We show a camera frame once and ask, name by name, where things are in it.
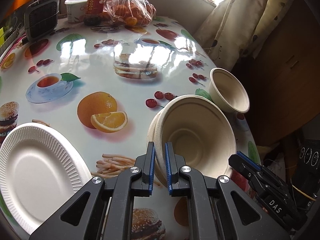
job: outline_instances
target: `wooden cabinet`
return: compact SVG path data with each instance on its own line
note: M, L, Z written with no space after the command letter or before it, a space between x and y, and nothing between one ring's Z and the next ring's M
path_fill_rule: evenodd
M258 145L275 143L320 113L320 26L295 0L247 73L246 114Z

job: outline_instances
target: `curtain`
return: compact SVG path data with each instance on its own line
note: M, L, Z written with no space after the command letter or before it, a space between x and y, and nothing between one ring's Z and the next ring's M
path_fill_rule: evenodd
M293 0L223 0L194 38L217 67L231 71L239 57L256 57Z

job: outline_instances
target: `plastic bag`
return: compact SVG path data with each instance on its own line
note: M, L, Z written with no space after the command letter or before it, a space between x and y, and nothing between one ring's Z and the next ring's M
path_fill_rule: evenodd
M112 22L119 21L131 27L145 26L155 17L156 9L148 0L108 0L104 15L105 20Z

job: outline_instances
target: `red label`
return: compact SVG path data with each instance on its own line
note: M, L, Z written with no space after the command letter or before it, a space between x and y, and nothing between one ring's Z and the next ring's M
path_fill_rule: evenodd
M85 10L86 14L101 14L103 12L104 2L103 0L88 0Z

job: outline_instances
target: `jar lid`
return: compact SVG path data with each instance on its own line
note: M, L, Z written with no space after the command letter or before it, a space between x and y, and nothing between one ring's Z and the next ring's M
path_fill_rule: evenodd
M76 4L76 3L83 3L87 2L87 0L65 0L64 4Z

